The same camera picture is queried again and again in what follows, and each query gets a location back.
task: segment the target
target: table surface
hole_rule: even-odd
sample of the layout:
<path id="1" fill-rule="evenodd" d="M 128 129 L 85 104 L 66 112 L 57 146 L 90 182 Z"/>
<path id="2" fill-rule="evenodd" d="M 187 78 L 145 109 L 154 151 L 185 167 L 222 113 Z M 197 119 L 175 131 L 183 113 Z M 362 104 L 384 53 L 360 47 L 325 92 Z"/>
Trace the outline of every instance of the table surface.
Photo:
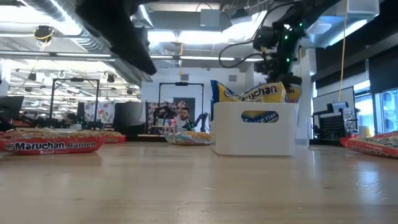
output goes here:
<path id="1" fill-rule="evenodd" d="M 147 142 L 4 156 L 0 223 L 394 223 L 397 162 L 338 147 L 220 157 Z"/>

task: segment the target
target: exposed duct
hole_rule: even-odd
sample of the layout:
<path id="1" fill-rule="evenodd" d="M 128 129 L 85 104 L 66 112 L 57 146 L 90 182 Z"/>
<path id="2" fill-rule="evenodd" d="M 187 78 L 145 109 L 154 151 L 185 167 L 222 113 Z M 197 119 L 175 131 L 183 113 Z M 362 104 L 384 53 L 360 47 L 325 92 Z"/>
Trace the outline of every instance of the exposed duct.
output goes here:
<path id="1" fill-rule="evenodd" d="M 65 35 L 76 35 L 83 37 L 82 39 L 72 39 L 76 44 L 87 50 L 89 53 L 111 54 L 109 46 L 104 42 L 100 42 L 96 37 L 92 36 L 82 25 L 75 13 L 76 0 L 20 0 L 26 6 L 34 8 L 36 11 L 45 14 L 55 21 L 55 28 Z M 129 83 L 141 85 L 142 72 L 137 68 L 127 65 L 126 62 L 117 60 L 115 62 L 107 62 L 108 65 L 114 67 L 120 75 Z"/>

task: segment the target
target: person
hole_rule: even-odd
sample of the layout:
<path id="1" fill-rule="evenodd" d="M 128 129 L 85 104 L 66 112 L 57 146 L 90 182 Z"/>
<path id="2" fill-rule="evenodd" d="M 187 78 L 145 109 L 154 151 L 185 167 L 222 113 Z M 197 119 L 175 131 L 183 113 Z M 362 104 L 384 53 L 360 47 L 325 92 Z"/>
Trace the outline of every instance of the person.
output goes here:
<path id="1" fill-rule="evenodd" d="M 189 109 L 188 108 L 182 108 L 180 114 L 175 117 L 175 123 L 177 125 L 177 132 L 183 132 L 183 131 L 188 131 L 187 128 L 183 128 L 186 123 L 189 121 L 190 119 L 190 115 L 189 115 Z"/>

